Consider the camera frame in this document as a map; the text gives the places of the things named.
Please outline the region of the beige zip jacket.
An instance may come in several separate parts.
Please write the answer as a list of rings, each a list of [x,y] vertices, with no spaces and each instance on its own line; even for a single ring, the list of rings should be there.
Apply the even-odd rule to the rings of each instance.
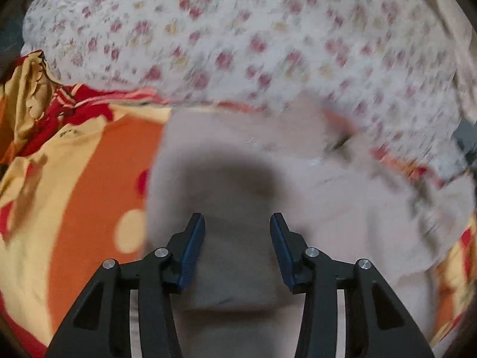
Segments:
[[[174,297],[186,357],[292,357],[304,298],[284,285],[269,233],[290,229],[335,260],[369,259],[426,337],[437,315],[433,269],[464,231],[474,185],[412,183],[377,162],[361,135],[334,148],[322,108],[278,115],[177,109],[147,193],[147,246],[205,218],[192,286]]]

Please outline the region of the orange yellow red blanket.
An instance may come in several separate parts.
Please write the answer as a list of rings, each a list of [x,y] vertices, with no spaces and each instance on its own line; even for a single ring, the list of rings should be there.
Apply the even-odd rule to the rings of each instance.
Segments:
[[[29,357],[105,259],[142,254],[170,115],[150,89],[62,85],[40,51],[1,80],[1,333]]]

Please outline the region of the floral white quilt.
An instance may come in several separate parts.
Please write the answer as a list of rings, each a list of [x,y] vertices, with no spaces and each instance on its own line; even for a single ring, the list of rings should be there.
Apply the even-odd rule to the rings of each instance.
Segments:
[[[465,166],[455,46],[425,0],[34,0],[23,37],[62,82],[271,110],[306,96],[442,179]]]

